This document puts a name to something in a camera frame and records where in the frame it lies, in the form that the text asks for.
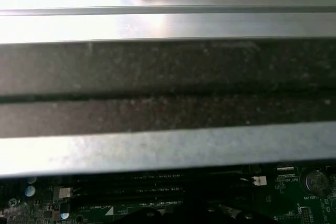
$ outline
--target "aluminum rail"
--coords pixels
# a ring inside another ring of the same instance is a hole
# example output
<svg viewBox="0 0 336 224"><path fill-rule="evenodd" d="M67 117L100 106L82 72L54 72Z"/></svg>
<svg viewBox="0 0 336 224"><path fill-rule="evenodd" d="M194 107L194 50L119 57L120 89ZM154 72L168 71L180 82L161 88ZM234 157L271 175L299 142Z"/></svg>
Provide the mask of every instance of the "aluminum rail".
<svg viewBox="0 0 336 224"><path fill-rule="evenodd" d="M0 176L334 158L336 123L1 140Z"/></svg>
<svg viewBox="0 0 336 224"><path fill-rule="evenodd" d="M2 0L0 44L336 36L336 0Z"/></svg>

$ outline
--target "motherboard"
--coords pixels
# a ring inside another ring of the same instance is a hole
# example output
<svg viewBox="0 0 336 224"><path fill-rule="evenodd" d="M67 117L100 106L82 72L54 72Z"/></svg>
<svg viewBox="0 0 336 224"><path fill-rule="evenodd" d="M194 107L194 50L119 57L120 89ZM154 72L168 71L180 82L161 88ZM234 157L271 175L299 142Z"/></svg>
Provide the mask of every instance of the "motherboard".
<svg viewBox="0 0 336 224"><path fill-rule="evenodd" d="M108 224L173 212L189 193L283 224L336 223L336 169L286 164L1 180L0 224Z"/></svg>

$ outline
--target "dark gray panel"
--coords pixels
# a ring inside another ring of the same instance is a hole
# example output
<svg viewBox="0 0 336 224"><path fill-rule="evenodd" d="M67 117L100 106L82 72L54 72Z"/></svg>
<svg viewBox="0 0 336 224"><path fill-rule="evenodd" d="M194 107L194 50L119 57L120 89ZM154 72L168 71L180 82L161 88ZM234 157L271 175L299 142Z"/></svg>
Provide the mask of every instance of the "dark gray panel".
<svg viewBox="0 0 336 224"><path fill-rule="evenodd" d="M335 40L2 45L0 96L333 89L335 55Z"/></svg>

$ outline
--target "white connector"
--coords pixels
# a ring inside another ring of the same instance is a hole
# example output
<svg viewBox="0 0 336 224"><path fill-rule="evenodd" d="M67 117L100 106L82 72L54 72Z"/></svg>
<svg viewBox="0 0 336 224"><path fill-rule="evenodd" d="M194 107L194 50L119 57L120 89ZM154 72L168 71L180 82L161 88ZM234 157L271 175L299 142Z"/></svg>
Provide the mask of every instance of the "white connector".
<svg viewBox="0 0 336 224"><path fill-rule="evenodd" d="M254 182L253 184L255 186L266 186L267 185L267 179L266 179L266 176L255 176L255 177L252 177Z"/></svg>

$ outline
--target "screw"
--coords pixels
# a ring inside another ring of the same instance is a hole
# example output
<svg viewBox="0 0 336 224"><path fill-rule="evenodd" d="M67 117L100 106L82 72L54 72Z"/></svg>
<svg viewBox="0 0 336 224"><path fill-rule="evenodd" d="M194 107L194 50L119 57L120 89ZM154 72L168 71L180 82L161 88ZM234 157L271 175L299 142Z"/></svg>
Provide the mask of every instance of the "screw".
<svg viewBox="0 0 336 224"><path fill-rule="evenodd" d="M252 220L253 219L253 215L252 214L244 214L245 219L249 219Z"/></svg>
<svg viewBox="0 0 336 224"><path fill-rule="evenodd" d="M19 201L16 198L12 198L8 201L10 207L16 207L19 204Z"/></svg>

